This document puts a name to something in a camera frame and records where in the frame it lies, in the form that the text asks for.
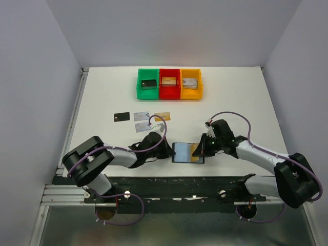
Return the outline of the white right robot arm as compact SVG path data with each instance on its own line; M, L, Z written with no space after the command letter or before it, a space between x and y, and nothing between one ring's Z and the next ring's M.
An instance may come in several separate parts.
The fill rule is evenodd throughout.
M298 208L320 192L319 182L306 158L293 155L275 154L268 149L256 147L244 136L234 136L228 123L216 120L206 123L207 133L203 133L194 157L212 157L223 152L236 159L249 161L267 171L272 176L249 174L239 181L236 196L243 201L253 195L267 195L280 198L291 208Z

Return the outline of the grey credit card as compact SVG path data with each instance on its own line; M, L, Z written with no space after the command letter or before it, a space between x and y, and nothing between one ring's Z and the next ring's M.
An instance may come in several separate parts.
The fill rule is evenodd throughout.
M129 120L130 120L129 112L121 112L121 113L114 114L114 122L129 121Z

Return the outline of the black leather card holder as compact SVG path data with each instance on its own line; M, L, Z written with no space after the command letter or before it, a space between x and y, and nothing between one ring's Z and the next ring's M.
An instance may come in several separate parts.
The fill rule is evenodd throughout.
M192 154L197 149L197 143L174 142L172 148L175 155L172 156L172 163L205 163L204 157L194 157Z

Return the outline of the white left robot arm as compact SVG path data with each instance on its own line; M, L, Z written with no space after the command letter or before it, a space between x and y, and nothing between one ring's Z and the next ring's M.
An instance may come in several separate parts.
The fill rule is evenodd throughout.
M77 187L87 186L102 202L109 202L114 195L109 178L103 173L107 166L135 169L148 159L167 159L175 151L159 131L150 132L142 141L122 147L108 146L98 136L93 136L68 152L62 163Z

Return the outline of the silver VIP credit card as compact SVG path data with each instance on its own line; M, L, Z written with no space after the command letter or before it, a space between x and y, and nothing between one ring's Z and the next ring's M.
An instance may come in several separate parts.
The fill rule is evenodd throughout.
M149 111L133 113L134 121L148 120L150 117Z

